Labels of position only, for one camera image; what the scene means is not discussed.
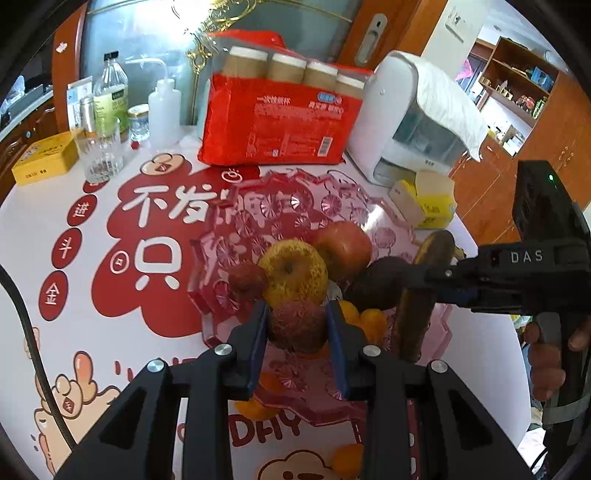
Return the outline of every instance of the yellow tin box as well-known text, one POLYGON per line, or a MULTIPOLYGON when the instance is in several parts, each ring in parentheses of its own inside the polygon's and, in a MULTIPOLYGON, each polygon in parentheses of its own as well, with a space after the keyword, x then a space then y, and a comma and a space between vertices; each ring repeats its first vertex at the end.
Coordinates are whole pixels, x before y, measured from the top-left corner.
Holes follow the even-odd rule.
POLYGON ((53 135, 33 143, 12 167, 17 185, 62 175, 78 160, 71 132, 53 135))

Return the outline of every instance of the metal screw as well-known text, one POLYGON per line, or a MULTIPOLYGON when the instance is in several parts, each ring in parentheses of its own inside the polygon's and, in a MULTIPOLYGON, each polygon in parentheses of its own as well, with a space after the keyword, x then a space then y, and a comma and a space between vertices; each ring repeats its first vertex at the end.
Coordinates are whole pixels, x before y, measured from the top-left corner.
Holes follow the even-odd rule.
POLYGON ((434 360, 431 362, 431 368, 438 374, 444 374, 447 372, 447 363, 445 363, 443 360, 434 360))
POLYGON ((221 345, 215 347, 213 351, 216 352, 216 355, 219 356, 230 355, 230 353, 232 353, 232 345, 228 343, 222 343, 221 345))
POLYGON ((382 351, 377 345, 365 345, 363 347, 363 352, 367 356, 378 356, 382 353, 382 351))
POLYGON ((155 358, 148 363, 148 372, 153 374, 160 372, 164 368, 164 362, 160 358, 155 358))

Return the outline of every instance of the glass jar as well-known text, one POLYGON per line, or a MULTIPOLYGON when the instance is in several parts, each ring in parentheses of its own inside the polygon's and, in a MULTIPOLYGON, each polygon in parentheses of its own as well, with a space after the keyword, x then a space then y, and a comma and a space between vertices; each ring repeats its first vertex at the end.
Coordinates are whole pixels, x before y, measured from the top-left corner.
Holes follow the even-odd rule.
POLYGON ((147 103, 135 105, 127 111, 127 116, 129 118, 129 137, 132 142, 143 142, 144 140, 149 139, 149 111, 150 107, 147 103))

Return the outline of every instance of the barcode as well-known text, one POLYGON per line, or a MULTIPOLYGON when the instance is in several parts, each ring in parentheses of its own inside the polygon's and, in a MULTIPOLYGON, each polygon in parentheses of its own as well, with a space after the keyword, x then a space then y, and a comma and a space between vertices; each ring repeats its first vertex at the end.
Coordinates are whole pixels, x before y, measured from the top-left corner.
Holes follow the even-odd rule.
POLYGON ((325 157, 329 154, 330 146, 332 145, 332 137, 324 137, 320 148, 318 149, 318 156, 325 157))

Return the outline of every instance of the fruit bowl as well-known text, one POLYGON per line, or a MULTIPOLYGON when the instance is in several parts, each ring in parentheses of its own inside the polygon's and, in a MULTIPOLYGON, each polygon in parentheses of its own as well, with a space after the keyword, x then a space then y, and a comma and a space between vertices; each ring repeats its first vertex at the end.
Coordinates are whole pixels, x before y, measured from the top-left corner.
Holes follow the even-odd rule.
MULTIPOLYGON (((227 340, 230 331, 246 321, 252 307, 230 292, 230 266, 257 263, 279 240, 310 242, 316 230, 340 220, 357 223, 370 237, 372 261, 398 256, 410 262, 420 246, 413 229, 384 199, 372 198, 358 185, 340 183, 330 174, 316 177, 300 169, 270 171, 260 179, 235 186, 226 200, 209 210, 207 234, 193 241, 196 265, 189 295, 196 306, 206 305, 212 312, 202 317, 204 342, 215 346, 227 340)), ((339 287, 346 285, 332 284, 327 300, 340 298, 339 287)), ((390 327, 394 312, 386 312, 390 327)), ((421 348, 421 365, 439 357, 449 344, 448 314, 446 305, 438 304, 433 310, 421 348)), ((262 371, 278 379, 273 387, 261 384, 255 392, 265 406, 288 408, 315 426, 365 416, 364 403, 341 399, 326 349, 318 355, 297 355, 269 344, 262 371)))

